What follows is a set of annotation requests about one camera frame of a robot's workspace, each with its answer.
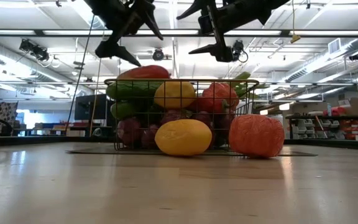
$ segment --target green cucumber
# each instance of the green cucumber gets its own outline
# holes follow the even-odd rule
[[[116,100],[154,97],[163,82],[158,81],[117,81],[109,85],[106,94]]]

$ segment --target cardboard box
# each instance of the cardboard box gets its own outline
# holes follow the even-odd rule
[[[346,108],[346,114],[348,116],[358,116],[358,98],[350,98],[350,107]]]
[[[346,110],[348,116],[358,116],[358,98],[338,101],[339,105]]]

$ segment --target robotic arm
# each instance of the robotic arm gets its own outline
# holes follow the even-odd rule
[[[117,41],[124,35],[136,34],[139,28],[146,24],[161,40],[162,34],[154,19],[154,0],[85,0],[93,13],[99,16],[112,36],[102,41],[96,49],[98,57],[117,56],[121,59],[140,66],[140,63]],[[194,3],[177,19],[186,18],[201,10],[198,23],[201,33],[214,34],[216,44],[210,44],[192,50],[189,54],[210,53],[218,62],[231,62],[238,57],[232,47],[226,46],[223,34],[239,26],[258,19],[263,25],[276,9],[288,0],[223,0],[223,7],[216,7],[215,0],[195,0]]]

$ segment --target metal wire basket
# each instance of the metal wire basket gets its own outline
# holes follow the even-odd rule
[[[168,82],[179,84],[177,96],[170,93]],[[150,152],[158,151],[154,142],[154,134],[166,122],[176,119],[200,119],[204,116],[210,122],[203,121],[209,126],[213,140],[207,151],[229,151],[229,128],[232,119],[242,114],[251,114],[254,103],[257,80],[187,80],[187,79],[107,79],[107,95],[114,101],[111,113],[114,116],[117,141],[113,144],[115,150]],[[187,97],[184,85],[193,86],[195,94]],[[157,96],[156,89],[163,85],[163,95]],[[203,92],[208,89],[212,96]],[[227,90],[227,95],[217,97],[220,91]],[[203,111],[204,102],[211,108]],[[167,108],[170,102],[176,102],[178,109]]]

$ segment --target wooden table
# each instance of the wooden table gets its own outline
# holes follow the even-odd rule
[[[316,157],[66,154],[109,144],[0,147],[0,223],[358,223],[358,150]]]

